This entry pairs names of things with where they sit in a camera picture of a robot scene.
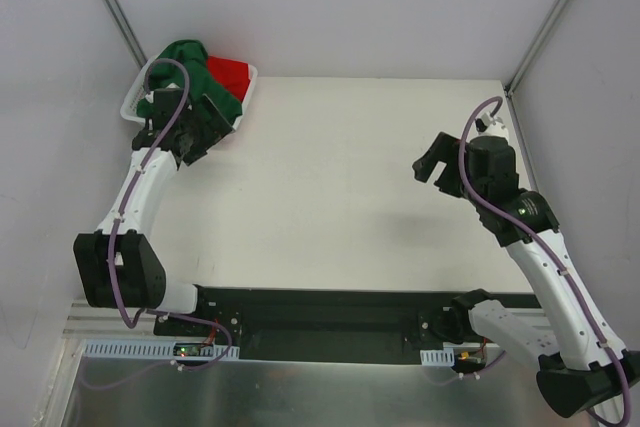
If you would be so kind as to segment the white plastic basket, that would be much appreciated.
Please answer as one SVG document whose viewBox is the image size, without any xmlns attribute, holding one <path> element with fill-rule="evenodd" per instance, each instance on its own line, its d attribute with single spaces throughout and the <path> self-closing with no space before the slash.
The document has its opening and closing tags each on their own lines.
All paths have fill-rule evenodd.
<svg viewBox="0 0 640 427">
<path fill-rule="evenodd" d="M 135 122 L 139 125 L 143 125 L 145 120 L 143 117 L 139 117 L 136 112 L 137 103 L 141 98 L 143 98 L 146 93 L 144 90 L 144 78 L 149 66 L 153 63 L 153 61 L 157 58 L 157 55 L 152 56 L 141 68 L 140 72 L 136 76 L 135 80 L 132 83 L 129 91 L 124 97 L 124 101 L 120 107 L 120 115 L 124 120 Z M 242 100 L 242 114 L 235 120 L 233 124 L 233 129 L 238 130 L 239 126 L 243 120 L 244 115 L 247 113 L 249 108 L 249 104 L 251 98 L 253 96 L 257 78 L 258 78 L 258 70 L 255 66 L 248 64 L 248 79 L 249 84 L 246 90 L 245 96 Z"/>
</svg>

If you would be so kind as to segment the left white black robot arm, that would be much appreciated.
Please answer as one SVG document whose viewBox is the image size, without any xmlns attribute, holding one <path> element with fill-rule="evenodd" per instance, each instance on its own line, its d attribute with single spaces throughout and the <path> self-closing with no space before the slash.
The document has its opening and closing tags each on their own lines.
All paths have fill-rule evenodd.
<svg viewBox="0 0 640 427">
<path fill-rule="evenodd" d="M 73 252 L 90 306 L 175 312 L 177 324 L 199 336 L 210 328 L 211 311 L 197 302 L 195 285 L 168 276 L 149 237 L 179 169 L 204 157 L 235 125 L 209 95 L 195 99 L 169 87 L 152 96 L 113 206 L 93 232 L 76 237 Z"/>
</svg>

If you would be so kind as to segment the green t shirt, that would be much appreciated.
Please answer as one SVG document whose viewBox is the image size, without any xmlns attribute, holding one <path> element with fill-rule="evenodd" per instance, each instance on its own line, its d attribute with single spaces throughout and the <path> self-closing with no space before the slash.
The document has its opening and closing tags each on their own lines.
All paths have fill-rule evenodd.
<svg viewBox="0 0 640 427">
<path fill-rule="evenodd" d="M 242 102 L 211 76 L 206 66 L 209 56 L 211 55 L 200 41 L 178 40 L 169 44 L 157 59 L 172 59 L 182 64 L 190 81 L 190 105 L 196 108 L 205 106 L 203 102 L 206 100 L 212 101 L 233 127 L 235 120 L 242 114 Z M 161 88 L 183 88 L 182 71 L 170 63 L 155 64 L 148 77 L 148 87 L 151 92 Z M 136 107 L 139 117 L 148 117 L 153 112 L 153 102 L 150 100 L 152 98 L 145 95 L 139 100 Z"/>
</svg>

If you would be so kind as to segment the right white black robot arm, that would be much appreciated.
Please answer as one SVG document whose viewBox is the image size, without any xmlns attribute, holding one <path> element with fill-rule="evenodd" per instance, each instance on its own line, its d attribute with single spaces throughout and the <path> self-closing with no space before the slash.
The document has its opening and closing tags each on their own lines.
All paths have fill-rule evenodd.
<svg viewBox="0 0 640 427">
<path fill-rule="evenodd" d="M 438 163 L 444 169 L 435 186 L 473 205 L 483 227 L 523 272 L 551 327 L 540 333 L 477 289 L 454 299 L 452 335 L 463 342 L 485 337 L 533 368 L 541 395 L 559 416 L 592 413 L 619 397 L 618 423 L 627 425 L 639 354 L 626 347 L 596 307 L 546 199 L 520 186 L 508 140 L 483 135 L 465 142 L 441 132 L 414 162 L 415 179 L 427 182 Z"/>
</svg>

